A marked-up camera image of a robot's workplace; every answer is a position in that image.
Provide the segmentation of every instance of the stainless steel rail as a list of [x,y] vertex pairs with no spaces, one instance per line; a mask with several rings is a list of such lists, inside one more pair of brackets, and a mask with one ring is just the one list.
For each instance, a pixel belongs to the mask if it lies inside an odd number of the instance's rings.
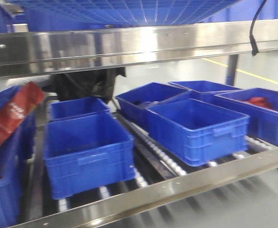
[[[0,79],[247,53],[250,23],[0,34]],[[278,19],[254,34],[260,51],[278,49]]]
[[278,168],[278,148],[13,227],[96,228],[275,168]]

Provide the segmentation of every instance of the yellow floor line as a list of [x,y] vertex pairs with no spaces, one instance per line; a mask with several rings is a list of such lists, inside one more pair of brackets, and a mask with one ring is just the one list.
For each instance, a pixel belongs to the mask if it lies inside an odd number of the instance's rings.
[[[221,62],[217,62],[217,61],[215,61],[215,60],[211,60],[211,59],[209,59],[209,58],[202,58],[202,59],[203,59],[203,60],[206,60],[206,61],[208,61],[208,62],[211,62],[211,63],[215,63],[215,64],[217,64],[217,65],[223,66],[223,67],[228,67],[228,65],[226,65],[226,64],[223,64],[223,63],[221,63]],[[256,74],[247,72],[247,71],[245,71],[245,70],[241,70],[241,69],[236,69],[236,71],[278,85],[278,81],[275,81],[275,80],[272,80],[272,79],[269,79],[269,78],[266,78],[266,77],[262,77],[262,76],[259,76],[259,75],[256,75]]]

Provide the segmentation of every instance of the black cloth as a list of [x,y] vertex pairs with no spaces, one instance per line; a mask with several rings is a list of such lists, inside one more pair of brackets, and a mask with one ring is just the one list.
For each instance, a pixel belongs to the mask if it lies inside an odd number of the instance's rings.
[[51,80],[60,101],[96,96],[108,103],[118,75],[125,76],[124,67],[57,74]]

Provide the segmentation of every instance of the red bag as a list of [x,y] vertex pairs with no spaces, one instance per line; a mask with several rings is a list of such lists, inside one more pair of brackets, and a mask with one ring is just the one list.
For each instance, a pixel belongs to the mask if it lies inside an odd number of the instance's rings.
[[0,146],[43,99],[42,90],[29,82],[0,110]]

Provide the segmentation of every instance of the shelving unit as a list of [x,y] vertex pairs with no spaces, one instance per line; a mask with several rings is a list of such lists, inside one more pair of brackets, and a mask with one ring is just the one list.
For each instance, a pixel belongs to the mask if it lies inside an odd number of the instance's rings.
[[[244,21],[0,34],[0,79],[230,55],[232,64],[228,80],[232,84],[237,55],[251,51],[250,24],[250,21]],[[278,19],[256,22],[254,34],[260,51],[278,49]],[[44,122],[45,105],[37,110]],[[118,220],[124,221],[130,216],[132,219],[145,211],[152,213],[154,208],[162,205],[171,205],[278,168],[278,148],[249,137],[250,149],[247,152],[210,161],[198,168],[187,167],[120,114],[116,117],[135,136],[137,179],[99,189],[103,197],[96,201],[83,199],[83,196],[95,194],[91,191],[81,195],[82,198],[78,196],[46,203],[48,198],[43,195],[42,187],[41,126],[37,134],[35,160],[29,164],[33,175],[23,197],[22,223],[15,228],[96,228],[106,224],[109,224],[106,227],[114,227]],[[171,166],[173,162],[179,168]],[[45,205],[50,208],[55,204],[58,209],[53,210],[54,214],[45,213]]]

